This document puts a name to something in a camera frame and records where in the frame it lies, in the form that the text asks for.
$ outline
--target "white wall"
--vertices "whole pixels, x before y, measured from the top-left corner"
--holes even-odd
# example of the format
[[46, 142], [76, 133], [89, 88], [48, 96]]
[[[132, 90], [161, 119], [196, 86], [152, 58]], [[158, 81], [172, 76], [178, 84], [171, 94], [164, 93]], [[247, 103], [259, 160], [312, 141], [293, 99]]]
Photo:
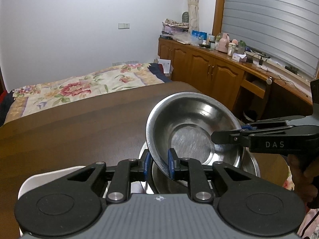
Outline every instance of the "white wall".
[[[199, 30], [212, 33], [216, 0], [199, 0]], [[184, 0], [182, 12], [188, 11], [187, 0]]]
[[[162, 21], [180, 21], [183, 2], [0, 0], [0, 66], [6, 88], [83, 75], [112, 62], [152, 62]], [[118, 29], [118, 23], [130, 23], [130, 29]]]

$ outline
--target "bolt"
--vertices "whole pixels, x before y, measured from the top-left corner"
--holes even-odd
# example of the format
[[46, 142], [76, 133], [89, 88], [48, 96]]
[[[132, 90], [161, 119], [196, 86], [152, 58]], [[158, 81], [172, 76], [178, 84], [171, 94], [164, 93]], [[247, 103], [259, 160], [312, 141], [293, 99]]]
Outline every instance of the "bolt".
[[117, 201], [124, 198], [124, 195], [120, 192], [111, 192], [108, 196], [109, 199]]
[[200, 200], [207, 200], [207, 199], [210, 199], [212, 195], [209, 192], [201, 191], [196, 193], [195, 197]]

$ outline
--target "bed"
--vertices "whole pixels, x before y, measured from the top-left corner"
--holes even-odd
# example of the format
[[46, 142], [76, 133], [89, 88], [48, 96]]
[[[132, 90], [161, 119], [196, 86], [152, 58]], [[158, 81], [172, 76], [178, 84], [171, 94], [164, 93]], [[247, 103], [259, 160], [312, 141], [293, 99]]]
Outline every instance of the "bed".
[[27, 85], [13, 91], [5, 123], [52, 107], [106, 93], [169, 82], [159, 64], [128, 64], [109, 67], [83, 76]]

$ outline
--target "gray roller blind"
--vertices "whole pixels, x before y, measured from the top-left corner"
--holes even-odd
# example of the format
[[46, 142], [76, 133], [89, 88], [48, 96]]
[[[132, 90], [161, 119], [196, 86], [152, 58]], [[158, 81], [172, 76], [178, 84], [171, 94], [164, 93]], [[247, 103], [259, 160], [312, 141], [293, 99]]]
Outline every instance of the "gray roller blind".
[[319, 0], [225, 0], [222, 31], [315, 75]]

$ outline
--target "black circular joint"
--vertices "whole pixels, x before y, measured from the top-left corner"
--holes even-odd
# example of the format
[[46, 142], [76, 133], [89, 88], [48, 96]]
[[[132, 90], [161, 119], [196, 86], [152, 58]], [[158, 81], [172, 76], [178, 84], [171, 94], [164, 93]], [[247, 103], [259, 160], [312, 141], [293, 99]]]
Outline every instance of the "black circular joint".
[[37, 202], [37, 208], [46, 215], [62, 215], [74, 206], [74, 200], [65, 194], [50, 194]]
[[305, 214], [304, 204], [295, 193], [275, 185], [230, 189], [220, 198], [218, 211], [239, 231], [273, 237], [293, 232]]
[[283, 208], [280, 198], [266, 193], [250, 195], [246, 199], [246, 205], [252, 212], [260, 215], [273, 215]]
[[17, 201], [14, 214], [22, 231], [39, 237], [67, 236], [90, 226], [102, 211], [91, 190], [71, 187], [58, 192], [34, 189]]

